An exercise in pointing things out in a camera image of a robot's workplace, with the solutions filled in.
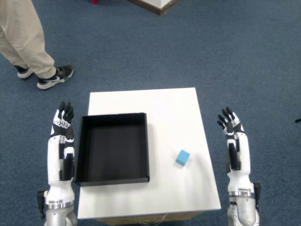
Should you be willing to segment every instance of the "blue cube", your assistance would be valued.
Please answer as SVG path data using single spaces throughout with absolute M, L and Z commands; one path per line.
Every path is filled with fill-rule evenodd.
M 177 159 L 176 159 L 176 162 L 179 163 L 180 165 L 182 166 L 185 166 L 185 163 L 187 162 L 188 158 L 189 158 L 189 153 L 187 153 L 186 151 L 183 151 L 181 150 Z

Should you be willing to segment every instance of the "robotic hand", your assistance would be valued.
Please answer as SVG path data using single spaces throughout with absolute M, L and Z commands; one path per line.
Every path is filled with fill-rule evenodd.
M 228 226 L 258 226 L 260 184 L 249 179 L 250 153 L 244 128 L 230 109 L 222 110 L 225 117 L 218 115 L 218 124 L 227 138 L 227 175 L 230 178 L 228 193 Z
M 71 119 L 74 117 L 70 103 L 62 102 L 57 109 L 48 140 L 48 183 L 50 190 L 38 192 L 41 215 L 44 218 L 46 198 L 46 222 L 44 226 L 76 226 L 77 218 L 73 213 L 74 192 L 71 181 L 74 174 L 74 147 Z

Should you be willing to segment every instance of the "white table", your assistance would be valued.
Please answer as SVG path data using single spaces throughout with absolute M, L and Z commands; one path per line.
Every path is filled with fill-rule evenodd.
M 147 113 L 149 183 L 80 188 L 78 218 L 221 208 L 195 88 L 90 94 L 89 115 Z M 175 162 L 183 149 L 184 167 Z

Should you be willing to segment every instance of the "sneaker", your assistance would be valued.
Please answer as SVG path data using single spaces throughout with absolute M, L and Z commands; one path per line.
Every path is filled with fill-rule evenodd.
M 49 79 L 38 79 L 37 86 L 40 89 L 48 89 L 58 83 L 67 81 L 73 75 L 74 69 L 71 65 L 57 67 L 56 73 Z
M 20 66 L 17 66 L 17 65 L 15 65 L 15 68 L 18 71 L 17 76 L 20 79 L 27 79 L 29 76 L 31 76 L 33 74 L 33 70 L 30 69 L 30 68 L 24 69 L 24 68 L 22 68 Z

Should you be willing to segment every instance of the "black tray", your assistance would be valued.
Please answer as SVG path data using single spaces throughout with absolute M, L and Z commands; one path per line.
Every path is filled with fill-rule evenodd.
M 83 116 L 75 169 L 80 186 L 149 182 L 146 114 Z

